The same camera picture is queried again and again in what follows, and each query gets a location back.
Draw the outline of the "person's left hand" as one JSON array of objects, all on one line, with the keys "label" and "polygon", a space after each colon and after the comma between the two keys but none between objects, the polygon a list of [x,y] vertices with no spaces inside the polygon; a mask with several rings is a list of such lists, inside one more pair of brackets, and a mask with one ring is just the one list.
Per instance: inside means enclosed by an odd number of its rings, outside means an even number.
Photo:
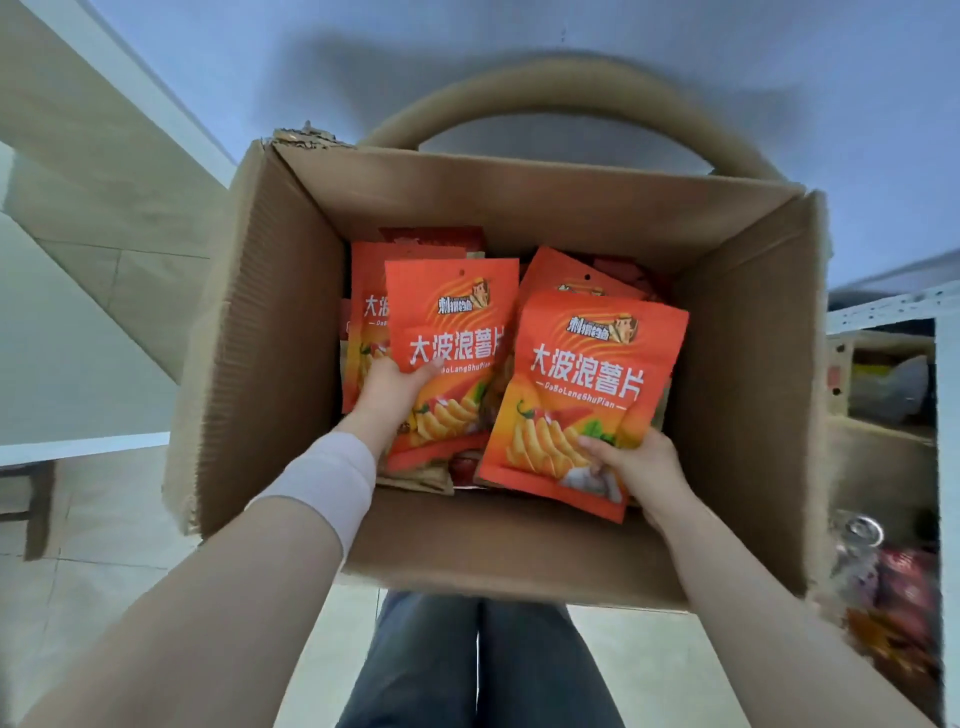
[{"label": "person's left hand", "polygon": [[421,392],[403,391],[404,374],[392,358],[375,359],[354,408],[333,431],[356,437],[378,460],[394,441]]}]

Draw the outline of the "person's right hand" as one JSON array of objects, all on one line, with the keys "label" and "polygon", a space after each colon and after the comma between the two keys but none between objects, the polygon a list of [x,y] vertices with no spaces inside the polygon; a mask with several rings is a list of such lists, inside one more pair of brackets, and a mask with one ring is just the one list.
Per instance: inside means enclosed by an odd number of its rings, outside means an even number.
[{"label": "person's right hand", "polygon": [[641,444],[632,450],[631,472],[614,474],[638,502],[648,523],[666,536],[678,519],[692,512],[698,499],[691,491],[674,443],[661,431],[647,429]]}]

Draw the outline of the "orange chip packet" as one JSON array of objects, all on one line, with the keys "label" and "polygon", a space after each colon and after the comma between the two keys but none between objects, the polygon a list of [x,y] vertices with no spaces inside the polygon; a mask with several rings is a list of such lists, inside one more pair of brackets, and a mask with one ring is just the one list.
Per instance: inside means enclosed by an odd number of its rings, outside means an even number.
[{"label": "orange chip packet", "polygon": [[385,264],[390,355],[403,373],[441,361],[393,441],[391,471],[483,448],[487,400],[518,304],[517,258],[420,258]]},{"label": "orange chip packet", "polygon": [[521,274],[517,306],[522,309],[529,298],[546,290],[583,294],[589,297],[629,298],[661,301],[655,293],[624,283],[558,249],[539,247]]},{"label": "orange chip packet", "polygon": [[374,362],[391,356],[386,263],[462,260],[467,256],[468,250],[460,246],[415,242],[351,243],[350,313],[345,358],[342,360],[343,414],[354,410]]},{"label": "orange chip packet", "polygon": [[689,321],[659,302],[534,292],[476,480],[621,524],[626,487],[610,467],[594,467],[580,440],[628,450],[642,442]]}]

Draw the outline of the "person's right forearm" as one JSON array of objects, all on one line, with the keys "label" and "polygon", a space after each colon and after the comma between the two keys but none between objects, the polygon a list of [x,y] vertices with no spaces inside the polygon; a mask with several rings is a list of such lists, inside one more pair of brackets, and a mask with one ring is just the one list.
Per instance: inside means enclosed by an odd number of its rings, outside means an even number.
[{"label": "person's right forearm", "polygon": [[751,728],[936,728],[689,489],[635,495]]}]

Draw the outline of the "person's left forearm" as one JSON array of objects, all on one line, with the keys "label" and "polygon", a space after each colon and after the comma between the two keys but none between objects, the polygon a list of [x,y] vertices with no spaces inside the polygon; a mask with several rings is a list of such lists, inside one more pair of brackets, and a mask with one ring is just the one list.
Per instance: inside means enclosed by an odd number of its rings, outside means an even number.
[{"label": "person's left forearm", "polygon": [[272,728],[342,556],[305,504],[249,504],[139,597],[19,728]]}]

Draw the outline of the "red snack packet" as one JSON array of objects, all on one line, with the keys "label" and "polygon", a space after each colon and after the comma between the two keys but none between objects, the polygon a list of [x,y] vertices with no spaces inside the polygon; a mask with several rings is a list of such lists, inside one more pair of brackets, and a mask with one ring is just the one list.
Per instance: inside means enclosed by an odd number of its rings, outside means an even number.
[{"label": "red snack packet", "polygon": [[671,279],[636,261],[622,256],[594,255],[590,265],[640,291],[644,300],[670,306],[674,303]]},{"label": "red snack packet", "polygon": [[394,244],[458,247],[469,254],[485,253],[487,249],[483,228],[477,225],[381,226],[378,233]]}]

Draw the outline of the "white wrist band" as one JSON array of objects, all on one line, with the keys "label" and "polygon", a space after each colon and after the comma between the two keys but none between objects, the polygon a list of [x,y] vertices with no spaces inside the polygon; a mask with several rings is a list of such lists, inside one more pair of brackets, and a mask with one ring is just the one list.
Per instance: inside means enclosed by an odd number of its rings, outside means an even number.
[{"label": "white wrist band", "polygon": [[321,516],[337,534],[342,561],[349,556],[376,489],[377,460],[354,434],[330,432],[311,444],[251,501],[299,502]]}]

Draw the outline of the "person's blue jeans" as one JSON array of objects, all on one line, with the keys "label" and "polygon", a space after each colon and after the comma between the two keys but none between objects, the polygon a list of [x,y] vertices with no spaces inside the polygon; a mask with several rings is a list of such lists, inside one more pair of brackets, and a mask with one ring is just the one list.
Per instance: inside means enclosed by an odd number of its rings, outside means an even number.
[{"label": "person's blue jeans", "polygon": [[336,728],[625,728],[563,603],[390,589]]}]

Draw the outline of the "silver drink can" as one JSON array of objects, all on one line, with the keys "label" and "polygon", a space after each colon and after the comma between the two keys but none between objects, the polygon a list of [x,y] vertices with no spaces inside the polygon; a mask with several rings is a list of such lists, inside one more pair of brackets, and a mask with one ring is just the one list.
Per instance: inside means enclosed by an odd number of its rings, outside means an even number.
[{"label": "silver drink can", "polygon": [[840,586],[865,586],[875,579],[885,540],[882,524],[872,516],[839,509],[834,512],[831,533],[835,552],[830,582]]}]

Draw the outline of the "small brown cardboard box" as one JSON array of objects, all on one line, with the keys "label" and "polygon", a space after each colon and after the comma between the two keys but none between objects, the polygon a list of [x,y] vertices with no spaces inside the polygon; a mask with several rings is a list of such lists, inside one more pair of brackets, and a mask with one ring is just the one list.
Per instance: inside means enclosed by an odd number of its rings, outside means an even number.
[{"label": "small brown cardboard box", "polygon": [[[860,330],[826,339],[828,473],[831,506],[877,519],[891,540],[914,536],[939,509],[936,346],[932,336]],[[929,358],[929,389],[918,415],[892,425],[848,411],[856,363],[894,366]]]}]

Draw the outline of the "clear plastic bag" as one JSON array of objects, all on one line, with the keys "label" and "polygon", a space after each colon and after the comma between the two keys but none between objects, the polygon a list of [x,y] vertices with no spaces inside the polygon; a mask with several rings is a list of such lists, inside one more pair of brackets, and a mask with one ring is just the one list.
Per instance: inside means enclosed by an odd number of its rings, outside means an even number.
[{"label": "clear plastic bag", "polygon": [[921,354],[894,366],[855,363],[847,411],[854,418],[898,426],[918,415],[930,389],[930,358]]}]

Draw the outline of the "pile of red snack bags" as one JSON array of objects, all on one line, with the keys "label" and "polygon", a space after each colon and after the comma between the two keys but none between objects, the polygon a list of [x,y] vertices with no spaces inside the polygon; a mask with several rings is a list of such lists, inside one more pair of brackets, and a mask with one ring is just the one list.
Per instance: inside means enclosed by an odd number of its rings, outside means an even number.
[{"label": "pile of red snack bags", "polygon": [[844,614],[854,648],[919,710],[942,709],[939,557],[916,547],[882,546],[855,581]]}]

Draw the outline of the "white metal shelf rack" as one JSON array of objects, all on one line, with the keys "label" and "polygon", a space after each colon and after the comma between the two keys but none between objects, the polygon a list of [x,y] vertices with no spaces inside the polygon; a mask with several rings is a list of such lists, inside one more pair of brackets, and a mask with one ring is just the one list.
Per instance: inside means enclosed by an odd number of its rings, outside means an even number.
[{"label": "white metal shelf rack", "polygon": [[945,728],[960,728],[960,278],[826,314],[827,334],[932,320],[937,350],[942,601],[942,702]]}]

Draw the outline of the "white board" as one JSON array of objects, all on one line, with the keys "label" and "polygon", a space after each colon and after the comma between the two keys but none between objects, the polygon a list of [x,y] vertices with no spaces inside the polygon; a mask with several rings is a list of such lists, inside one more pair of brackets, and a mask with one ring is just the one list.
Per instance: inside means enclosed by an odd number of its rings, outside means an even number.
[{"label": "white board", "polygon": [[89,455],[142,450],[169,444],[168,431],[65,441],[0,444],[0,468]]}]

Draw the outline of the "dark wooden stool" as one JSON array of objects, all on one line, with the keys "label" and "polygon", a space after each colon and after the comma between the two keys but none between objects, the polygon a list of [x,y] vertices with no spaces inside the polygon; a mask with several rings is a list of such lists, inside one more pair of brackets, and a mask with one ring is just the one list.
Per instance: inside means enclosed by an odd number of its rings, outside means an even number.
[{"label": "dark wooden stool", "polygon": [[25,510],[0,512],[0,525],[26,524],[22,555],[24,562],[41,560],[48,550],[57,485],[56,469],[55,460],[0,466],[0,481],[25,479],[30,484],[30,499]]}]

